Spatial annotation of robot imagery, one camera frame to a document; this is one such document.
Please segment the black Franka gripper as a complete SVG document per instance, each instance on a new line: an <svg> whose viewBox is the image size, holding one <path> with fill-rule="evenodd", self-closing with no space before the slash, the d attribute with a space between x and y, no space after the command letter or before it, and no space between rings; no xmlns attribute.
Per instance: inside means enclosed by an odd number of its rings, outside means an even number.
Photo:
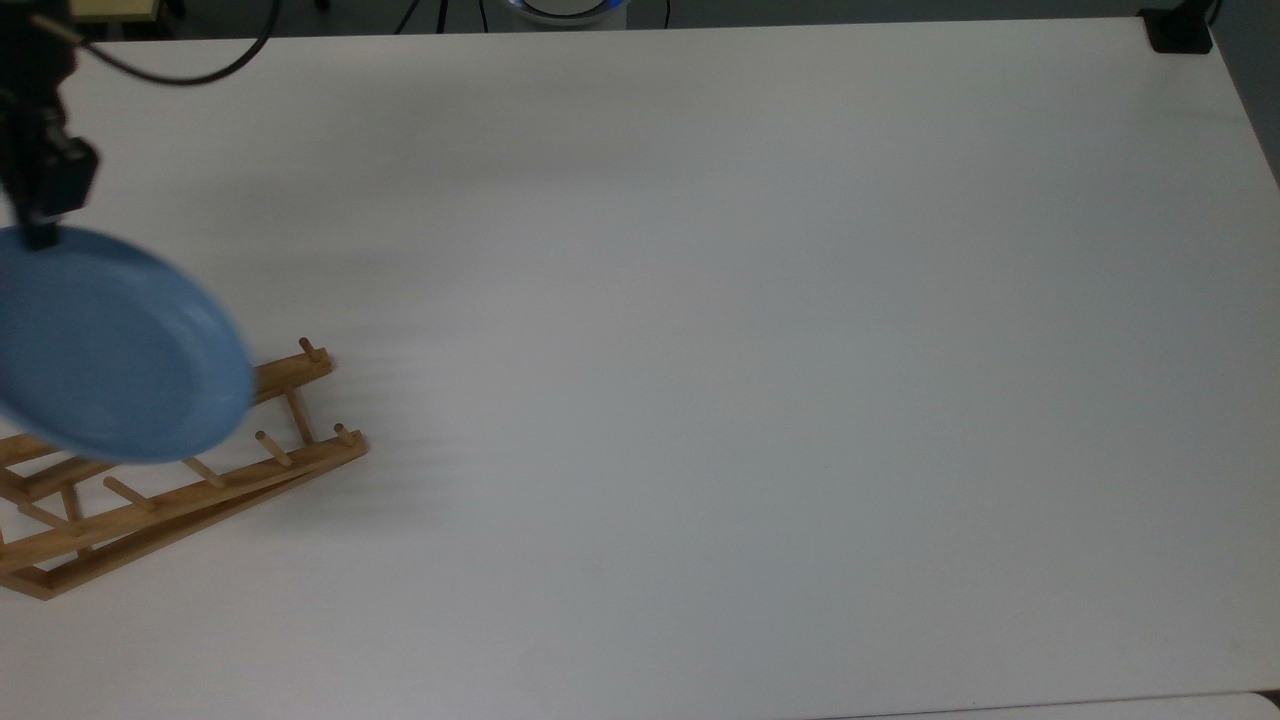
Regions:
<svg viewBox="0 0 1280 720"><path fill-rule="evenodd" d="M3 188L27 249L59 245L59 220L88 204L99 165L97 150L70 135L58 97L3 94Z"/></svg>

